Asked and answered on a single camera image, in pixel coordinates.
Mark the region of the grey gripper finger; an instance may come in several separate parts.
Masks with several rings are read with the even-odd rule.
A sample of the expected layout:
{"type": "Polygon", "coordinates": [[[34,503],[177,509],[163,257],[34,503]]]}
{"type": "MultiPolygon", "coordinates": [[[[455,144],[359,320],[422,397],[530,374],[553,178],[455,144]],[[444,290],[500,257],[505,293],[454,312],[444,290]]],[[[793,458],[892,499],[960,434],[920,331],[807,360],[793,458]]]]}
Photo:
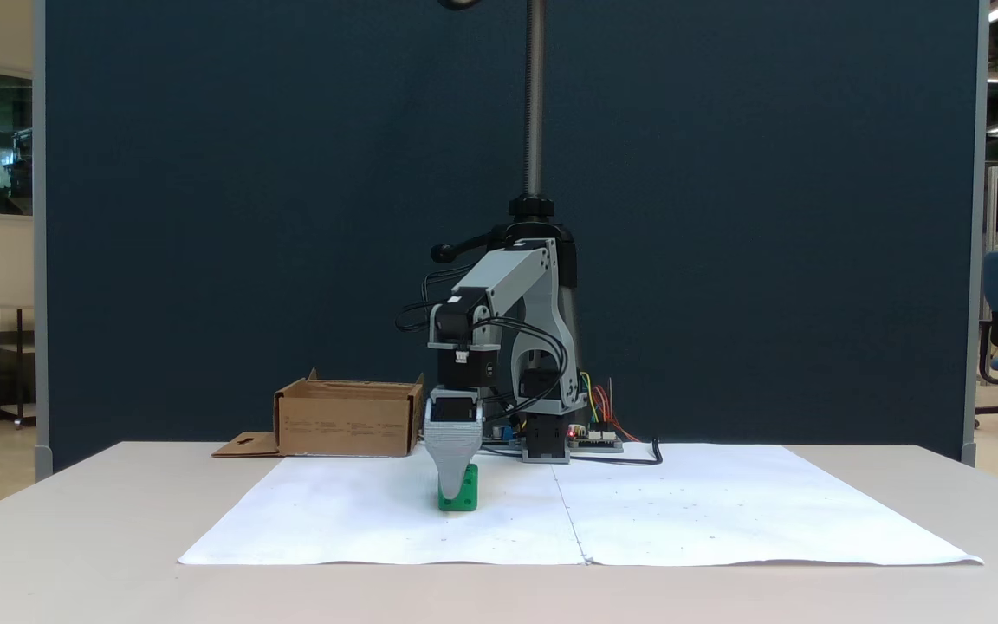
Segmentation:
{"type": "Polygon", "coordinates": [[[424,445],[438,473],[439,503],[456,500],[466,489],[469,466],[482,438],[482,423],[424,424],[424,445]]]}

